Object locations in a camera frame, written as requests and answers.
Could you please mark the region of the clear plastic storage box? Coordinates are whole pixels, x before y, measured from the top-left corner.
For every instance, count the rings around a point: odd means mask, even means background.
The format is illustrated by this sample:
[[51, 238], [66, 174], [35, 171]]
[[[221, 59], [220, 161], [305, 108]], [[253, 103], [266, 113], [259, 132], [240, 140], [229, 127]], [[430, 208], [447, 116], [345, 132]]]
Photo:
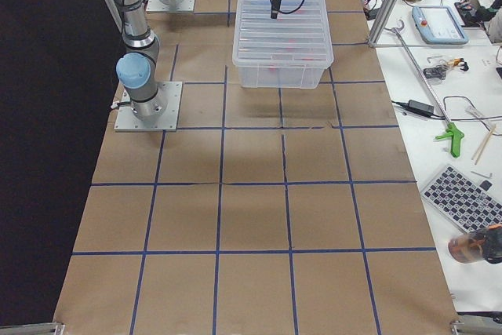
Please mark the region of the clear plastic storage box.
[[238, 63], [240, 83], [245, 88], [315, 89], [332, 61], [273, 61]]

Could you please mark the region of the long metal reacher grabber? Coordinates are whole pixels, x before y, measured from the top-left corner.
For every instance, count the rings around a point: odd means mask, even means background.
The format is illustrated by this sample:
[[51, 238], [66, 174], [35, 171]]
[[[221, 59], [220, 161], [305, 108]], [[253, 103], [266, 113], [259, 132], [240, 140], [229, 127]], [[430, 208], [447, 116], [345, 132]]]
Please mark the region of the long metal reacher grabber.
[[435, 103], [438, 105], [439, 109], [442, 112], [442, 116], [444, 117], [445, 122], [446, 122], [446, 131], [442, 135], [437, 136], [435, 139], [436, 140], [451, 139], [450, 154], [454, 158], [459, 158], [460, 157], [460, 149], [461, 149], [461, 141], [464, 138], [464, 133], [456, 127], [455, 123], [449, 117], [445, 107], [441, 104], [441, 101], [440, 101], [438, 95], [432, 89], [431, 84], [428, 82], [426, 76], [423, 73], [423, 70], [420, 68], [420, 65], [418, 64], [415, 56], [412, 54], [412, 52], [409, 49], [409, 47], [407, 46], [404, 38], [401, 36], [401, 31], [404, 29], [404, 27], [405, 27], [404, 21], [402, 20], [402, 18], [399, 18], [398, 25], [396, 27], [385, 27], [384, 30], [390, 31], [391, 33], [395, 34], [395, 36], [401, 42], [402, 48], [405, 50], [408, 58], [412, 62], [413, 67], [415, 68], [415, 71], [418, 74], [418, 77], [421, 79], [422, 83], [427, 88], [427, 91], [431, 94]]

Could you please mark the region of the small allen key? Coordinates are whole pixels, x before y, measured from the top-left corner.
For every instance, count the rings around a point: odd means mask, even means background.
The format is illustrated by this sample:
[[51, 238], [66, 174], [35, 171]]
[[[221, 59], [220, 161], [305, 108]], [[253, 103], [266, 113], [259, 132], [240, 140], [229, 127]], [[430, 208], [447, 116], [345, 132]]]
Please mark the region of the small allen key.
[[492, 173], [489, 173], [489, 174], [483, 174], [483, 173], [479, 173], [479, 172], [475, 172], [475, 171], [471, 171], [472, 174], [474, 175], [477, 175], [479, 177], [482, 177], [482, 178], [485, 178], [487, 180], [491, 179], [493, 177], [493, 174]]

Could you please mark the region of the checkered calibration board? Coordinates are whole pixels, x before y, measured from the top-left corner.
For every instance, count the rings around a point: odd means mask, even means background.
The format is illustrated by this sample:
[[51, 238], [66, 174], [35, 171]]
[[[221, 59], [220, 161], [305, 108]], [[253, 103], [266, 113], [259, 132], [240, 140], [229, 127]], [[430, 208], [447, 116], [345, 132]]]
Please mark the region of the checkered calibration board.
[[463, 232], [501, 224], [501, 204], [451, 165], [423, 187], [421, 196]]

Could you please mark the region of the black power adapter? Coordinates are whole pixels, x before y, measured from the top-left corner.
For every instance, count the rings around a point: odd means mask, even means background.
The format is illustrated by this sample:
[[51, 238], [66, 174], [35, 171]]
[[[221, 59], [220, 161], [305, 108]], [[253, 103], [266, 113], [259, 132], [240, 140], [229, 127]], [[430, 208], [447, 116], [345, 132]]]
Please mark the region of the black power adapter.
[[426, 118], [431, 118], [435, 114], [435, 108], [430, 104], [425, 104], [416, 100], [409, 100], [408, 109], [412, 113]]

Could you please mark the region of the amber plastic bottle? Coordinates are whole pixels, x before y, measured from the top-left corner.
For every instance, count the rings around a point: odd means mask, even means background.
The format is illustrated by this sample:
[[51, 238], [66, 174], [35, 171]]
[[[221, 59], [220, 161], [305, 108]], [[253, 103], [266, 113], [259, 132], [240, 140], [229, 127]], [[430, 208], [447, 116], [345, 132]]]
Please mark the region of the amber plastic bottle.
[[501, 224], [494, 224], [451, 239], [448, 250], [450, 255], [461, 263], [485, 260], [489, 264], [499, 264], [501, 262]]

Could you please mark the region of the wooden chopsticks pair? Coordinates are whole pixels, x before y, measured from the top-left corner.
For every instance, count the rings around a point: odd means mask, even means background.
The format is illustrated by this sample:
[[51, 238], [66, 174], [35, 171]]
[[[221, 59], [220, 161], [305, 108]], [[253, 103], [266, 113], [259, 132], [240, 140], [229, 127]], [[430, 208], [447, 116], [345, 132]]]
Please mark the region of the wooden chopsticks pair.
[[484, 136], [484, 138], [482, 139], [482, 142], [480, 143], [480, 145], [476, 149], [475, 153], [471, 157], [471, 159], [474, 161], [475, 165], [477, 165], [479, 163], [479, 161], [480, 161], [480, 159], [482, 157], [482, 154], [483, 154], [484, 150], [486, 149], [486, 146], [489, 143], [489, 140], [490, 140], [491, 136], [495, 133], [496, 129], [497, 129], [497, 126], [494, 125], [489, 130], [489, 132]]

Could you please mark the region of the clear plastic box lid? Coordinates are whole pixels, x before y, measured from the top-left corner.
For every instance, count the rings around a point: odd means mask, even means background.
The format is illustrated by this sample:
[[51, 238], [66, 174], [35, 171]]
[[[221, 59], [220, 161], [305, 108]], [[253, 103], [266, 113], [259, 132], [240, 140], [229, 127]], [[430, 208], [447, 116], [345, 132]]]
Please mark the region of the clear plastic box lid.
[[271, 18], [269, 0], [238, 0], [232, 60], [237, 67], [311, 67], [333, 62], [325, 0], [282, 0]]

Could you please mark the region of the teach pendant with screen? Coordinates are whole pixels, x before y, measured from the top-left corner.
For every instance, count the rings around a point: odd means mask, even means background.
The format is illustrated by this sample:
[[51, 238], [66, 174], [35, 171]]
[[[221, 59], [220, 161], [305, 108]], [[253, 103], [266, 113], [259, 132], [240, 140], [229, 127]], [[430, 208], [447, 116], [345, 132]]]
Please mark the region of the teach pendant with screen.
[[448, 6], [414, 6], [412, 18], [421, 38], [431, 45], [465, 45], [469, 42]]

